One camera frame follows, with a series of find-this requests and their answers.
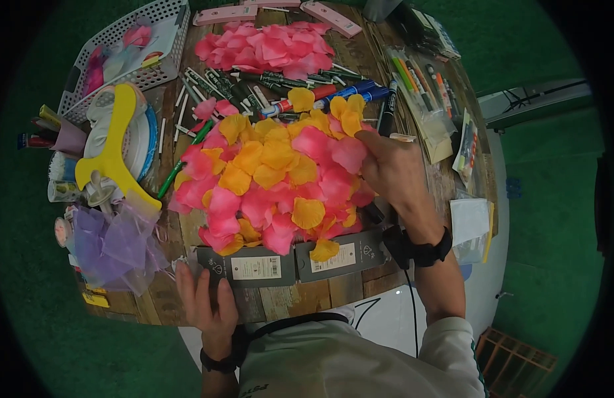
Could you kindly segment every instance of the gray box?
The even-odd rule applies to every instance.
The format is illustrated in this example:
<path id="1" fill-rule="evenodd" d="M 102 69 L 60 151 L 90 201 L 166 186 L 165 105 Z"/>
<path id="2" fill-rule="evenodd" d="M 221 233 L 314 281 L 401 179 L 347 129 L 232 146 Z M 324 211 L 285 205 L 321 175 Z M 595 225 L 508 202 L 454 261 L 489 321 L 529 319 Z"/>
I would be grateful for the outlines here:
<path id="1" fill-rule="evenodd" d="M 309 258 L 309 252 L 316 247 L 315 242 L 296 244 L 296 264 L 302 283 L 354 273 L 385 263 L 385 255 L 380 249 L 382 229 L 338 236 L 332 240 L 340 243 L 340 251 L 324 263 L 312 262 Z"/>
<path id="2" fill-rule="evenodd" d="M 197 247 L 199 264 L 210 271 L 210 286 L 226 277 L 234 288 L 292 286 L 296 283 L 294 249 L 278 255 L 264 247 L 245 247 L 223 257 L 211 247 Z"/>

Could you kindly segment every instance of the barcode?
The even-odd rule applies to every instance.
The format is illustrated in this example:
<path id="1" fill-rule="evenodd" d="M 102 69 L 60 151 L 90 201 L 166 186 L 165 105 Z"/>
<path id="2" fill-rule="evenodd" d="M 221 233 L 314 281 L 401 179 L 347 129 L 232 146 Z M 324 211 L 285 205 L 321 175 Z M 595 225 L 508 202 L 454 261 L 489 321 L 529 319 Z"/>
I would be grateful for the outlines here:
<path id="1" fill-rule="evenodd" d="M 278 275 L 278 264 L 276 263 L 276 259 L 272 257 L 270 259 L 270 262 L 271 262 L 271 275 L 277 276 Z"/>

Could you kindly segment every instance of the white paper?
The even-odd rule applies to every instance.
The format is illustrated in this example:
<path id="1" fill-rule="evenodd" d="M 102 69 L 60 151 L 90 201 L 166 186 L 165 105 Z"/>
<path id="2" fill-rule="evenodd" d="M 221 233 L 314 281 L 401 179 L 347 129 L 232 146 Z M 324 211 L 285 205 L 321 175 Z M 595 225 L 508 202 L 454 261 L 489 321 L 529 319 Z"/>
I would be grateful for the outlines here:
<path id="1" fill-rule="evenodd" d="M 280 278 L 280 256 L 233 257 L 232 278 L 234 280 Z"/>
<path id="2" fill-rule="evenodd" d="M 355 243 L 347 243 L 342 244 L 338 254 L 325 262 L 311 260 L 311 272 L 318 273 L 327 269 L 340 268 L 352 264 L 355 264 Z"/>
<path id="3" fill-rule="evenodd" d="M 486 234 L 489 229 L 489 202 L 486 199 L 451 201 L 453 246 Z"/>

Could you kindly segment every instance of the pen cap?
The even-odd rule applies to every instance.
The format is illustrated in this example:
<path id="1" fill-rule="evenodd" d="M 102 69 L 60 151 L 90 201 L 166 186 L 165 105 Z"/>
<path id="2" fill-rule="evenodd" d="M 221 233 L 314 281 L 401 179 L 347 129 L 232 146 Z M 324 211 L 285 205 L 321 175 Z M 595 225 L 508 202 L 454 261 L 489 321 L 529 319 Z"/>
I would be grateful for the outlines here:
<path id="1" fill-rule="evenodd" d="M 326 96 L 330 96 L 331 94 L 336 92 L 336 86 L 333 84 L 327 84 L 324 86 L 316 87 L 311 90 L 314 95 L 314 100 L 320 100 L 321 98 L 325 98 Z"/>

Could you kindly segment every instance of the hand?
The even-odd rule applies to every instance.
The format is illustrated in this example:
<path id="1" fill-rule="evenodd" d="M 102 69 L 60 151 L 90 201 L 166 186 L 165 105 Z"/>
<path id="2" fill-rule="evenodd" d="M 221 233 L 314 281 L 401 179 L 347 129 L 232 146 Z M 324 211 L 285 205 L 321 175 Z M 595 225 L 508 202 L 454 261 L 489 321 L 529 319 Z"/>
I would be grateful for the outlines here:
<path id="1" fill-rule="evenodd" d="M 438 244 L 444 228 L 424 185 L 424 164 L 420 146 L 359 131 L 369 153 L 362 162 L 362 177 L 384 197 L 405 221 L 415 244 Z"/>
<path id="2" fill-rule="evenodd" d="M 188 322 L 202 332 L 205 353 L 215 361 L 228 357 L 232 353 L 232 334 L 238 322 L 238 310 L 227 279 L 218 283 L 216 313 L 212 313 L 209 303 L 209 269 L 201 271 L 195 288 L 190 268 L 177 261 L 176 288 L 184 302 Z"/>

